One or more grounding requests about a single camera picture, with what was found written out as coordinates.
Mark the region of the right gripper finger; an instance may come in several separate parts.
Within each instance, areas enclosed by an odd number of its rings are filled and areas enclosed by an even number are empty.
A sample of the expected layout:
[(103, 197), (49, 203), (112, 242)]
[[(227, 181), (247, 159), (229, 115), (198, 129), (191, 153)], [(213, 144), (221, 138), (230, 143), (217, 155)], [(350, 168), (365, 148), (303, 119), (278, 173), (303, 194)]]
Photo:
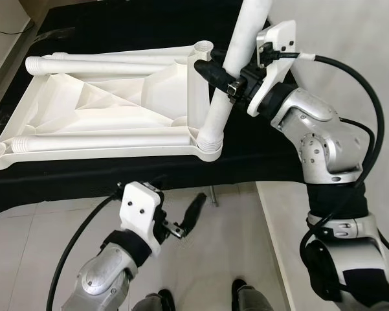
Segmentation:
[(238, 79), (230, 75), (220, 64), (213, 60), (196, 60), (194, 70), (200, 74), (210, 86), (228, 88)]

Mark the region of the white plastic table top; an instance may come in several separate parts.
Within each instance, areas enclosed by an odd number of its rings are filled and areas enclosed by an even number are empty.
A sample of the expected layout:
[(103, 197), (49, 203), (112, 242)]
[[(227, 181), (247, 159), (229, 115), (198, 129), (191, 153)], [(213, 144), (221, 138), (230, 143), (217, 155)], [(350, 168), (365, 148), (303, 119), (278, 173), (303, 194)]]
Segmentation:
[[(213, 44), (115, 51), (102, 54), (172, 54), (187, 56), (148, 75), (49, 74), (32, 75), (23, 97), (0, 134), (0, 170), (19, 162), (82, 158), (194, 155), (212, 162), (221, 148), (206, 152), (196, 143), (210, 109), (209, 85), (194, 71), (196, 60), (209, 60)], [(6, 142), (23, 135), (170, 135), (191, 137), (189, 145), (76, 149), (13, 153)]]

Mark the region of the black table cloth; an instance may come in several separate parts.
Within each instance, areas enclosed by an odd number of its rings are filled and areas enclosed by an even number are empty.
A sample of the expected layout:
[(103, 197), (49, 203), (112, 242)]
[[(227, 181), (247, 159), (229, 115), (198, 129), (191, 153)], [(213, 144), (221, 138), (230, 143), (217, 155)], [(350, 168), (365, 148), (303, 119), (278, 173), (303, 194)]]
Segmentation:
[[(242, 0), (102, 0), (51, 8), (28, 48), (96, 54), (211, 41), (225, 49)], [(294, 145), (262, 117), (235, 108), (223, 153), (213, 162), (194, 155), (95, 158), (16, 163), (0, 170), (0, 213), (31, 203), (107, 196), (118, 183), (159, 179), (162, 189), (248, 181), (303, 181)]]

